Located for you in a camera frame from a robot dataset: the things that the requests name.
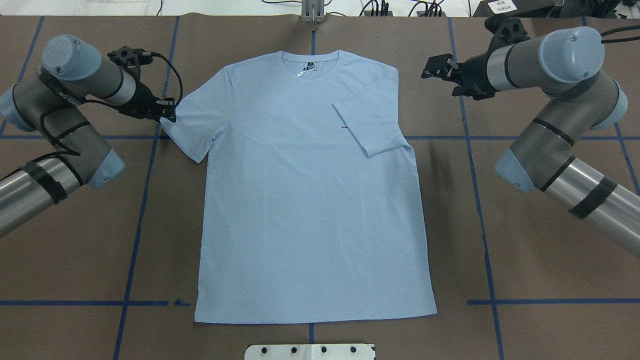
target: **blue tape line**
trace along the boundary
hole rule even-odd
[[[129,300],[127,302],[127,306],[169,306],[169,302],[168,301]]]
[[[189,304],[188,302],[184,302],[180,299],[177,299],[174,303],[173,306],[191,306],[191,304]]]
[[[458,62],[458,55],[456,54],[456,41],[453,35],[453,23],[451,18],[448,17],[449,22],[449,37],[451,38],[451,51],[453,52],[453,61]],[[460,110],[462,112],[462,124],[465,128],[465,138],[467,141],[467,154],[469,158],[469,165],[471,167],[471,180],[474,185],[474,197],[476,198],[476,210],[480,219],[480,227],[482,230],[482,243],[484,247],[484,267],[486,270],[486,277],[489,285],[489,296],[491,297],[491,308],[493,313],[493,326],[495,328],[495,339],[498,345],[498,356],[500,360],[504,360],[504,349],[502,347],[502,333],[500,331],[500,319],[498,317],[498,306],[495,301],[495,288],[493,287],[493,275],[491,272],[491,261],[489,259],[489,247],[486,243],[486,229],[484,227],[484,216],[482,213],[482,205],[480,203],[480,191],[478,190],[478,183],[476,177],[476,165],[474,163],[473,152],[471,149],[471,136],[469,133],[469,127],[467,123],[467,109],[465,107],[465,101],[462,96],[459,96]]]
[[[467,300],[467,305],[491,305],[492,300]],[[637,298],[594,298],[594,299],[499,299],[498,305],[546,305],[546,304],[640,304]]]
[[[175,24],[173,25],[173,38],[171,41],[171,52],[169,53],[169,62],[173,61],[173,54],[175,50],[175,40],[178,35],[178,25],[180,24],[180,17],[175,17]],[[169,75],[171,74],[171,68],[169,65],[166,67],[166,77],[164,80],[163,97],[166,97],[166,90],[169,83]],[[156,133],[154,134],[154,143],[151,146],[151,156],[149,159],[149,166],[147,169],[147,178],[145,180],[145,189],[142,195],[142,204],[140,205],[140,215],[138,217],[138,227],[136,229],[136,239],[133,243],[133,251],[131,253],[131,263],[129,264],[129,275],[127,276],[127,287],[124,293],[124,304],[122,306],[122,312],[120,313],[120,325],[118,326],[118,336],[116,338],[116,346],[113,352],[113,359],[117,360],[120,355],[120,346],[122,345],[122,336],[124,334],[124,325],[127,320],[127,303],[129,296],[131,295],[131,284],[133,283],[133,273],[136,268],[136,260],[138,257],[138,247],[140,246],[140,235],[142,234],[142,220],[145,216],[145,210],[147,208],[147,198],[149,195],[149,182],[151,180],[151,171],[154,167],[154,160],[156,158],[156,149],[158,139],[160,135],[160,124],[156,126]]]
[[[618,123],[613,124],[613,126],[616,129],[616,134],[618,134],[618,139],[620,140],[620,147],[622,148],[622,154],[624,155],[625,161],[627,162],[627,168],[629,169],[631,180],[634,183],[634,188],[636,188],[636,195],[640,195],[640,187],[638,187],[638,180],[636,178],[636,173],[634,172],[633,165],[631,165],[631,160],[629,159],[629,153],[627,152],[627,146],[625,145],[625,141],[622,139],[620,126],[618,126]]]
[[[0,306],[123,306],[122,300],[0,300]],[[168,301],[129,301],[128,306],[169,306]]]
[[[311,31],[311,55],[316,54],[316,31],[317,29]]]
[[[122,306],[121,300],[0,300],[0,306]]]
[[[153,140],[155,139],[154,135],[103,135],[103,139],[105,140]],[[0,139],[7,140],[43,140],[44,136],[42,135],[0,135]],[[158,136],[160,140],[170,139],[168,135]]]
[[[33,34],[33,38],[31,39],[31,45],[29,46],[29,51],[27,52],[27,56],[24,58],[24,63],[22,63],[22,69],[20,69],[20,75],[18,75],[18,82],[22,81],[24,77],[24,72],[27,70],[27,64],[31,59],[31,54],[33,53],[33,48],[36,46],[36,40],[38,40],[38,35],[40,34],[40,29],[42,29],[42,23],[44,22],[44,16],[40,17],[40,21],[38,21],[38,27],[36,27],[36,32]],[[4,128],[6,127],[6,120],[2,120],[2,124],[0,124],[0,135],[4,133]]]
[[[312,323],[312,322],[309,323],[309,343],[310,344],[315,344],[316,343],[316,335],[315,335],[315,330],[314,330],[314,323]]]
[[[153,140],[154,135],[102,135],[105,140]],[[408,135],[404,137],[407,140],[466,140],[466,136],[461,135]],[[469,138],[475,140],[517,140],[517,136],[509,135],[470,135]],[[43,140],[42,135],[0,135],[0,139],[7,140]],[[159,140],[169,140],[168,135],[158,136]],[[638,141],[640,136],[585,136],[581,140],[606,140],[606,141]]]

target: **gray joint cap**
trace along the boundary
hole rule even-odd
[[[115,150],[111,149],[87,184],[94,189],[101,188],[114,177],[120,175],[123,171],[124,161],[120,159]]]
[[[618,86],[618,102],[616,102],[616,105],[614,106],[613,111],[611,112],[611,114],[609,114],[609,116],[606,119],[604,119],[601,123],[597,125],[591,126],[592,130],[605,129],[609,127],[611,124],[617,123],[618,121],[620,121],[620,119],[622,119],[622,116],[624,116],[624,114],[627,112],[627,108],[629,106],[629,100],[627,99],[627,96],[625,95],[625,93],[622,92],[622,88],[620,88],[620,84],[618,84],[618,82],[615,80],[614,82]]]
[[[42,64],[58,79],[76,81],[93,75],[102,64],[100,52],[73,35],[51,38],[42,51]]]
[[[511,149],[507,149],[495,164],[495,171],[506,181],[509,181],[513,186],[525,193],[530,193],[536,189],[527,171]]]
[[[18,108],[15,107],[13,87],[0,96],[0,115],[22,131],[32,132],[36,130],[24,121],[18,112]]]
[[[556,30],[540,42],[538,60],[552,79],[579,83],[600,70],[604,61],[601,41],[600,34],[587,26]]]

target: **label sticker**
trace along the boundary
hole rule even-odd
[[[516,8],[512,0],[492,1],[490,3],[487,3],[487,5],[489,5],[493,13],[506,13],[518,9]]]

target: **white mounting plate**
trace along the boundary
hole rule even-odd
[[[252,345],[244,360],[375,360],[371,344]]]

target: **metal bracket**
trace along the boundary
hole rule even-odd
[[[373,344],[251,345],[244,360],[375,360]]]
[[[324,22],[324,0],[302,0],[302,22]]]

